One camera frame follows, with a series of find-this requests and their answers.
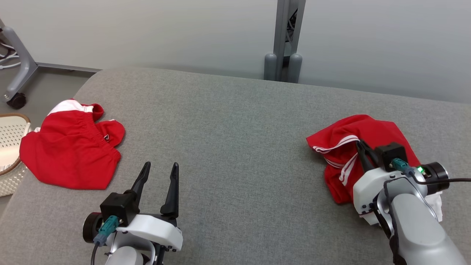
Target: caster wheel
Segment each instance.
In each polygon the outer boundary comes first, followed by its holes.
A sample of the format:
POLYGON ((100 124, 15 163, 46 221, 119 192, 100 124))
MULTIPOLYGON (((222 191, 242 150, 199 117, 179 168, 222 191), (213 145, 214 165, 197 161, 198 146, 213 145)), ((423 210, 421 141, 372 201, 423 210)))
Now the caster wheel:
POLYGON ((7 104, 14 109, 21 109, 26 105, 26 96, 23 93, 16 93, 7 104))
POLYGON ((98 235, 98 230, 103 222, 101 213, 91 213, 85 219, 82 228, 83 240, 87 243, 93 244, 93 239, 98 235))

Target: red garment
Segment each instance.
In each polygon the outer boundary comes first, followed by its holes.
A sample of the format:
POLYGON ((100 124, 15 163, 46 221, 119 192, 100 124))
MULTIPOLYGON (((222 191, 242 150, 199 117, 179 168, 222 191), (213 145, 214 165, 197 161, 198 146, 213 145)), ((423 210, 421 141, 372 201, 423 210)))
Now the red garment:
POLYGON ((364 140, 372 149, 396 142, 406 148, 411 166, 420 165, 406 138, 394 122, 378 121, 368 115, 354 115, 306 138, 328 165, 324 178, 336 203, 353 201, 353 185, 363 175, 355 142, 364 140))
POLYGON ((124 137, 121 123, 95 123, 103 115, 98 104, 62 101, 41 128, 21 140, 21 161, 44 183, 78 190, 104 190, 121 154, 114 147, 124 137))

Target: white partition board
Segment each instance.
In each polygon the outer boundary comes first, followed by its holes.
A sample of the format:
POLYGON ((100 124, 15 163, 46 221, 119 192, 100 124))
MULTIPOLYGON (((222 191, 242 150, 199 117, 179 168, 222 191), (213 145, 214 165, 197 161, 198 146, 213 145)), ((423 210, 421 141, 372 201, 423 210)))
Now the white partition board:
POLYGON ((471 103, 471 1, 306 1, 299 83, 471 103))
POLYGON ((149 66, 262 78, 272 0, 0 0, 0 18, 36 62, 149 66))

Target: gray table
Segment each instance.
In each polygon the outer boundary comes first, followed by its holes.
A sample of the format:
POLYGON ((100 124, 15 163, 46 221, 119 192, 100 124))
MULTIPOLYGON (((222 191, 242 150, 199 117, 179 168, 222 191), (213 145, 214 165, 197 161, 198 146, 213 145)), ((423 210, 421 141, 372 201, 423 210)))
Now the gray table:
MULTIPOLYGON (((471 106, 158 69, 105 70, 77 93, 126 128, 107 190, 67 190, 29 174, 0 221, 6 265, 89 264, 85 217, 112 191, 128 189, 152 162, 141 199, 158 212, 173 162, 180 164, 183 249, 176 264, 391 264, 388 241, 352 205, 336 205, 325 162, 305 138, 365 113, 391 120, 418 158, 471 177, 471 106)), ((443 195, 442 225, 471 263, 471 184, 443 195)), ((97 264, 104 264, 100 249, 97 264)))

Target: cable connector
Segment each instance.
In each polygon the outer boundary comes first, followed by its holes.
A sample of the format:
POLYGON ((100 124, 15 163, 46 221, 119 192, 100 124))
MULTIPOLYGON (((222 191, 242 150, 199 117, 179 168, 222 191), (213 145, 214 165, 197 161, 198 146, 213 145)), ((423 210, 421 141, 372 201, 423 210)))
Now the cable connector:
POLYGON ((108 236, 111 235, 118 225, 122 223, 117 216, 110 216, 108 219, 101 225, 100 230, 98 230, 98 235, 93 239, 94 244, 98 244, 99 247, 102 247, 108 236))
POLYGON ((389 167, 392 167, 396 170, 399 170, 400 172, 404 173, 406 176, 414 176, 415 175, 415 170, 407 162, 400 158, 395 158, 391 161, 391 164, 389 164, 389 167))

